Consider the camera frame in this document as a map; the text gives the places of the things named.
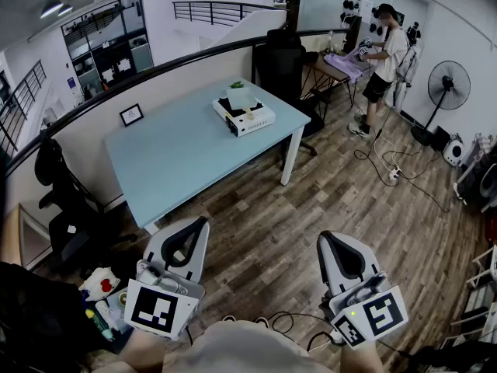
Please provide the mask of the brown wooden desk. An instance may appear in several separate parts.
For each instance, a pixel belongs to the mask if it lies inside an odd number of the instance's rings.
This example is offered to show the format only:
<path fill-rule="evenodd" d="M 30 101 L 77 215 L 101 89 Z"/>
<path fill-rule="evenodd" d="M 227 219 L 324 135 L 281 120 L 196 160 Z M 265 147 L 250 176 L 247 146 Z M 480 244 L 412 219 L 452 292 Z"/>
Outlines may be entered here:
<path fill-rule="evenodd" d="M 322 54 L 315 51 L 305 54 L 302 79 L 301 100 L 315 98 L 328 106 L 332 91 L 344 87 L 349 96 L 350 107 L 353 107 L 358 80 L 352 80 L 350 75 L 327 63 Z"/>

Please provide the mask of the white garment stand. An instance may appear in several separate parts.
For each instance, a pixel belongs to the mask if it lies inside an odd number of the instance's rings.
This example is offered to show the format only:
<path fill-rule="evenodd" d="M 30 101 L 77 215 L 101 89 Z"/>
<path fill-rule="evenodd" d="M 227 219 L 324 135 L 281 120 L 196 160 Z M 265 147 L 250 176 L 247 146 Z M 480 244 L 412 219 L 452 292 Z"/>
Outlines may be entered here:
<path fill-rule="evenodd" d="M 392 107 L 394 111 L 398 113 L 401 112 L 406 93 L 408 88 L 412 85 L 412 80 L 422 55 L 422 45 L 419 43 L 421 31 L 418 22 L 414 22 L 413 25 L 408 28 L 407 37 L 408 50 L 397 70 L 397 83 L 393 93 Z"/>

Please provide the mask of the light green square pan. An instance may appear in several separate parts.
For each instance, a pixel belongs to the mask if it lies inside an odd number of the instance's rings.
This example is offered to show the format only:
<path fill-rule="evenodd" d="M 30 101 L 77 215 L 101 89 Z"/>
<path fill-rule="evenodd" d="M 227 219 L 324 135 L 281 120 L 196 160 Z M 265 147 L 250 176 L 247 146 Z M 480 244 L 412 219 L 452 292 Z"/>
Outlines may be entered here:
<path fill-rule="evenodd" d="M 236 88 L 226 90 L 228 102 L 230 104 L 231 112 L 235 117 L 246 115 L 249 120 L 255 118 L 252 112 L 257 107 L 258 101 L 250 88 Z"/>

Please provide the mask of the black balcony railing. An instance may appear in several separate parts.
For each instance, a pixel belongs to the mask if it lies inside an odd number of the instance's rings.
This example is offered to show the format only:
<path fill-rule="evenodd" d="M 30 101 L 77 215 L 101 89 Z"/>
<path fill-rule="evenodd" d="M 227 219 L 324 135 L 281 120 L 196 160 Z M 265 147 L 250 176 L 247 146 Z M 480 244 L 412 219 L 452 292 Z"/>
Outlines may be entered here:
<path fill-rule="evenodd" d="M 175 19 L 233 27 L 257 12 L 275 13 L 286 21 L 286 9 L 268 5 L 224 1 L 175 1 L 172 3 Z"/>

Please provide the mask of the light wooden shelf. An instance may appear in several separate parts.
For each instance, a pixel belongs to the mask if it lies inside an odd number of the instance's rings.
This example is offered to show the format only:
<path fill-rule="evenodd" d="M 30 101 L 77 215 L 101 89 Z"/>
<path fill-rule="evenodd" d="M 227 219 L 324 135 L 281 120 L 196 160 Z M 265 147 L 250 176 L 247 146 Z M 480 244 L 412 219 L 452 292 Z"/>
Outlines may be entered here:
<path fill-rule="evenodd" d="M 5 216 L 0 260 L 32 270 L 52 252 L 48 229 L 17 204 Z"/>

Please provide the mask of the white cup with red heart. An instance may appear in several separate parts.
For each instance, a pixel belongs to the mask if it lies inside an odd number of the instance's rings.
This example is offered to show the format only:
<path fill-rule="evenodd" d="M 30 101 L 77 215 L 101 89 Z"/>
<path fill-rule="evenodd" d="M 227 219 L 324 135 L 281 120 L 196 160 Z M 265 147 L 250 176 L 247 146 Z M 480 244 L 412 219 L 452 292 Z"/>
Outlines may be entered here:
<path fill-rule="evenodd" d="M 98 302 L 110 295 L 120 284 L 120 279 L 109 267 L 98 267 L 78 288 L 87 302 Z"/>

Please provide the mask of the person's left forearm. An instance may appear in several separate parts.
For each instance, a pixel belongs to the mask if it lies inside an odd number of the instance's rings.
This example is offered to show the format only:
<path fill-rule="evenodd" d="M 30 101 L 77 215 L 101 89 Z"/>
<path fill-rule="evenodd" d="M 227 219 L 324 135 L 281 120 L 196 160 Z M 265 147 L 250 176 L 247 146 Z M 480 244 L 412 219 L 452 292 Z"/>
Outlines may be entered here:
<path fill-rule="evenodd" d="M 133 329 L 118 360 L 138 373 L 162 373 L 167 339 L 139 329 Z"/>

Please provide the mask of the black curved handrail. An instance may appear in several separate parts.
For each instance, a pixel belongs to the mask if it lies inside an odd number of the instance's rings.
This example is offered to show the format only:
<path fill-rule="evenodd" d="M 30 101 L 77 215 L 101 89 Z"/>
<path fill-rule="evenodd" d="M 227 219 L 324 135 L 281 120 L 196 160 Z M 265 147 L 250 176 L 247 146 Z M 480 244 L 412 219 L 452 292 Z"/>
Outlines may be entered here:
<path fill-rule="evenodd" d="M 326 35 L 330 32 L 334 34 L 347 34 L 350 32 L 350 29 L 340 28 L 340 29 L 324 29 L 324 30 L 301 30 L 297 31 L 296 35 L 299 37 L 309 37 L 309 36 L 317 36 L 317 35 Z M 112 87 L 109 91 L 104 92 L 103 94 L 94 97 L 88 102 L 78 106 L 73 109 L 70 113 L 66 114 L 60 120 L 57 120 L 55 124 L 53 124 L 49 130 L 47 131 L 48 137 L 53 137 L 55 134 L 60 132 L 62 129 L 67 127 L 70 123 L 76 121 L 79 117 L 87 114 L 89 111 L 95 109 L 100 106 L 104 102 L 118 96 L 121 93 L 126 92 L 129 89 L 132 89 L 135 86 L 140 85 L 141 83 L 147 82 L 159 75 L 164 75 L 170 71 L 174 71 L 182 66 L 193 64 L 195 62 L 201 61 L 203 59 L 215 57 L 219 54 L 226 54 L 231 51 L 236 51 L 242 48 L 254 47 L 259 44 L 264 44 L 268 40 L 267 36 L 253 37 L 244 40 L 237 40 L 228 44 L 221 44 L 219 46 L 210 47 L 202 51 L 198 51 L 196 53 L 188 54 L 186 56 L 176 58 L 175 60 L 165 62 L 157 67 L 150 68 L 145 70 L 144 72 L 134 75 L 123 83 Z M 11 158 L 9 162 L 5 166 L 5 178 L 7 179 L 16 169 L 19 167 L 21 163 L 27 160 L 39 147 L 43 137 L 36 136 L 32 141 L 30 141 L 27 146 L 22 149 L 15 157 Z"/>

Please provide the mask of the white induction cooker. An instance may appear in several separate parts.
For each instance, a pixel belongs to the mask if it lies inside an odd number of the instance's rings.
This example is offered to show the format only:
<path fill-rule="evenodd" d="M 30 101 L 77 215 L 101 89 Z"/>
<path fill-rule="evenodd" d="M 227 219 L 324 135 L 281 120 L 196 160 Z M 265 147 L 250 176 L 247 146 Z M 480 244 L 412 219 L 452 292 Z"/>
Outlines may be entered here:
<path fill-rule="evenodd" d="M 250 108 L 233 109 L 228 98 L 215 99 L 214 110 L 224 120 L 230 132 L 241 137 L 275 123 L 276 114 L 259 100 Z"/>

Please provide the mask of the small blue side table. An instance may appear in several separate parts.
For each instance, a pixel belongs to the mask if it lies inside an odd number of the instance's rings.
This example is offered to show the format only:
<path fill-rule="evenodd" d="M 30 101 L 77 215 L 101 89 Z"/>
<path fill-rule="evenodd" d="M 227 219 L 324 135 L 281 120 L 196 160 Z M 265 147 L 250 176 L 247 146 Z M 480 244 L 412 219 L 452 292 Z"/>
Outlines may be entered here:
<path fill-rule="evenodd" d="M 132 327 L 124 321 L 126 299 L 127 288 L 116 290 L 105 299 L 109 307 L 110 318 L 115 323 L 116 330 L 121 334 L 125 334 L 132 329 Z"/>

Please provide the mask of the black standing fan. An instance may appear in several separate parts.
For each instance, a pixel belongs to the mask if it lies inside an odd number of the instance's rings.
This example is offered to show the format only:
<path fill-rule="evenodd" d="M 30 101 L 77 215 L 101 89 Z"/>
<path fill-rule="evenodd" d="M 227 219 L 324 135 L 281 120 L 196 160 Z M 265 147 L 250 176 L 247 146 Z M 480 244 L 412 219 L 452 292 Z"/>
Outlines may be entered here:
<path fill-rule="evenodd" d="M 467 71 L 456 61 L 442 61 L 430 73 L 428 94 L 435 109 L 424 127 L 413 126 L 413 138 L 423 146 L 431 144 L 433 133 L 429 126 L 439 110 L 456 110 L 463 106 L 471 92 Z"/>

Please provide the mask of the black high-back office chair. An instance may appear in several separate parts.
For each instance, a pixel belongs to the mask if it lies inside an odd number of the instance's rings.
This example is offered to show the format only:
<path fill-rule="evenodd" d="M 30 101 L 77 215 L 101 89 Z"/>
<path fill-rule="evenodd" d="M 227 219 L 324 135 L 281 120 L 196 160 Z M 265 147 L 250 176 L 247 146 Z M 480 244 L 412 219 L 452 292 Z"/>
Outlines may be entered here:
<path fill-rule="evenodd" d="M 300 37 L 290 30 L 268 31 L 267 42 L 255 48 L 255 67 L 261 87 L 310 118 L 304 126 L 305 138 L 325 126 L 315 109 L 301 99 L 304 66 L 317 60 L 318 53 L 306 51 Z"/>

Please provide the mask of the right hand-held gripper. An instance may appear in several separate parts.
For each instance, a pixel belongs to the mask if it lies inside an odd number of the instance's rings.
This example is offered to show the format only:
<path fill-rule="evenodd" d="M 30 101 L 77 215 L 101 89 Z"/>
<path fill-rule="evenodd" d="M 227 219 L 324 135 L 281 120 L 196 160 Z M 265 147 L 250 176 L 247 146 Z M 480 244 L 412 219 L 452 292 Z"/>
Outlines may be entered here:
<path fill-rule="evenodd" d="M 378 273 L 379 263 L 368 246 L 350 235 L 323 231 L 317 251 L 322 281 L 332 297 L 338 295 L 329 302 L 331 325 L 351 348 L 408 322 L 400 287 L 392 286 L 385 272 Z M 360 284 L 344 292 L 344 283 Z"/>

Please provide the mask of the black picture frame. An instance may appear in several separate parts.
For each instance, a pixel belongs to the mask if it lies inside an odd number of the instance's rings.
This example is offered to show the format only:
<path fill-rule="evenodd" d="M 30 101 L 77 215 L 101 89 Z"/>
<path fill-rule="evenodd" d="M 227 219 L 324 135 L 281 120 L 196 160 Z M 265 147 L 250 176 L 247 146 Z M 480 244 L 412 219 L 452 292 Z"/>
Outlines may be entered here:
<path fill-rule="evenodd" d="M 143 118 L 144 114 L 142 113 L 141 107 L 138 103 L 135 103 L 133 106 L 130 106 L 120 112 L 120 119 L 125 127 L 128 127 Z"/>

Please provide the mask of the brown wooden post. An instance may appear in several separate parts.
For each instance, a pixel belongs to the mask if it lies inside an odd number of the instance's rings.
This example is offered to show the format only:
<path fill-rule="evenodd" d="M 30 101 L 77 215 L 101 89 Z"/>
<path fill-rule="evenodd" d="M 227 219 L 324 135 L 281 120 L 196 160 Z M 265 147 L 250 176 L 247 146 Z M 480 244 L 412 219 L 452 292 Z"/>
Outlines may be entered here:
<path fill-rule="evenodd" d="M 286 11 L 286 28 L 292 32 L 296 32 L 300 11 L 300 0 L 287 0 Z"/>

